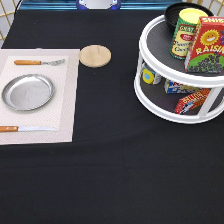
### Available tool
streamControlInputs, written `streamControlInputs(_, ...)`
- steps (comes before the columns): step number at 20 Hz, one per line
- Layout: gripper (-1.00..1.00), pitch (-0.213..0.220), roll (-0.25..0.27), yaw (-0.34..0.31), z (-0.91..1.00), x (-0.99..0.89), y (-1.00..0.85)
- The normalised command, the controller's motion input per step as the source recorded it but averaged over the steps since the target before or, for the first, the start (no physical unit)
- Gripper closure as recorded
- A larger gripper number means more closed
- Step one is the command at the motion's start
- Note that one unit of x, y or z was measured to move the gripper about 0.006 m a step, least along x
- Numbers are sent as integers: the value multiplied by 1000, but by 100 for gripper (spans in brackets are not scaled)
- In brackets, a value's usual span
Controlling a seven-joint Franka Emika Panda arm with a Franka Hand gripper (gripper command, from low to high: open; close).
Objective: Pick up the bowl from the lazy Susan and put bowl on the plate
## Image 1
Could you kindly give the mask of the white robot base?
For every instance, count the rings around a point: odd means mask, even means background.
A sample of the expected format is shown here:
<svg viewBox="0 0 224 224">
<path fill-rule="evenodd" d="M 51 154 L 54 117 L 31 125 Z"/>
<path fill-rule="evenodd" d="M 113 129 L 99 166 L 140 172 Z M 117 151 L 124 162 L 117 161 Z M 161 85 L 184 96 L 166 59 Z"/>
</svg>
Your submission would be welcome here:
<svg viewBox="0 0 224 224">
<path fill-rule="evenodd" d="M 121 0 L 76 0 L 78 9 L 119 9 Z"/>
</svg>

